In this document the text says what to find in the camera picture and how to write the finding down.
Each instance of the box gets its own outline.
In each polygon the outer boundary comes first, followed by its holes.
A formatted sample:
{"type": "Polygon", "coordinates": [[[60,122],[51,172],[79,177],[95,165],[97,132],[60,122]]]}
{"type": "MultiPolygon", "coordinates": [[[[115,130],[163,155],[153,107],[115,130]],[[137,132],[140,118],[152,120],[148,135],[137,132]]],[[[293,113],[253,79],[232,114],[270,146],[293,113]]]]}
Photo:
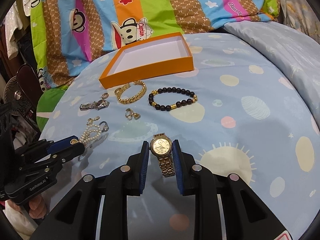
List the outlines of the box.
{"type": "Polygon", "coordinates": [[[101,74],[105,89],[136,80],[192,71],[191,51],[181,33],[128,44],[116,53],[101,74]]]}

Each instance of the gold watch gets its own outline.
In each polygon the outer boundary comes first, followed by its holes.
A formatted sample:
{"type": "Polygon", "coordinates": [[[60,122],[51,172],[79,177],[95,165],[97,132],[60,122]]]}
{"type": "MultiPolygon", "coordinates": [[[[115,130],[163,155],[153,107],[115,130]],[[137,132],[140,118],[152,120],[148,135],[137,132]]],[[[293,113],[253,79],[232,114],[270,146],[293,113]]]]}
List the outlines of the gold watch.
{"type": "Polygon", "coordinates": [[[167,177],[174,176],[172,161],[172,141],[164,133],[155,134],[150,142],[150,150],[158,158],[162,175],[167,177]]]}

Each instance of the red and white sticker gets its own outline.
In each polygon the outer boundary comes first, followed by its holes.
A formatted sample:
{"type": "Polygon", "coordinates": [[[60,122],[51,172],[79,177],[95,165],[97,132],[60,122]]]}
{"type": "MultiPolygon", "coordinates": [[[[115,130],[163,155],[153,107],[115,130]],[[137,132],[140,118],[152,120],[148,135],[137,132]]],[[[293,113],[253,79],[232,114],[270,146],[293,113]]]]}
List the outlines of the red and white sticker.
{"type": "Polygon", "coordinates": [[[292,240],[288,231],[284,231],[275,240],[292,240]]]}

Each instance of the red mouth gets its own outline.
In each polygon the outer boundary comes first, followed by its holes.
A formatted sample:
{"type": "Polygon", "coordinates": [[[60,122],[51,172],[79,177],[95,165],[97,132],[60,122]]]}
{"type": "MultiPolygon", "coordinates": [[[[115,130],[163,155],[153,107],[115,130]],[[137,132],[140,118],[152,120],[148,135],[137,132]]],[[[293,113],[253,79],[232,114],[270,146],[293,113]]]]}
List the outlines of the red mouth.
{"type": "Polygon", "coordinates": [[[116,28],[113,26],[113,29],[115,31],[115,41],[116,41],[116,46],[118,49],[121,48],[122,43],[121,43],[121,36],[120,34],[117,32],[116,28]]]}

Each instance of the silver bolt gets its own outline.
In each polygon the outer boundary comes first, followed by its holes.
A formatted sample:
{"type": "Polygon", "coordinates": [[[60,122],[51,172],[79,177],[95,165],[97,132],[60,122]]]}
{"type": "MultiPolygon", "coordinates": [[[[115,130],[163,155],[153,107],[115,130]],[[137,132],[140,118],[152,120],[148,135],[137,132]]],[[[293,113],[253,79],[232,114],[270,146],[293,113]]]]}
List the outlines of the silver bolt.
{"type": "Polygon", "coordinates": [[[201,170],[202,170],[202,167],[201,167],[201,165],[199,165],[199,164],[195,164],[195,165],[192,166],[192,169],[193,169],[194,171],[201,171],[201,170]]]}
{"type": "Polygon", "coordinates": [[[92,177],[91,175],[85,175],[85,176],[83,177],[84,182],[89,182],[89,181],[91,181],[92,179],[93,179],[93,177],[92,177]]]}
{"type": "Polygon", "coordinates": [[[239,176],[237,174],[230,174],[230,179],[233,180],[233,181],[237,181],[239,180],[239,176]]]}
{"type": "Polygon", "coordinates": [[[130,170],[130,166],[128,166],[128,165],[123,165],[123,166],[120,168],[120,170],[121,170],[122,172],[127,172],[127,171],[130,170]]]}

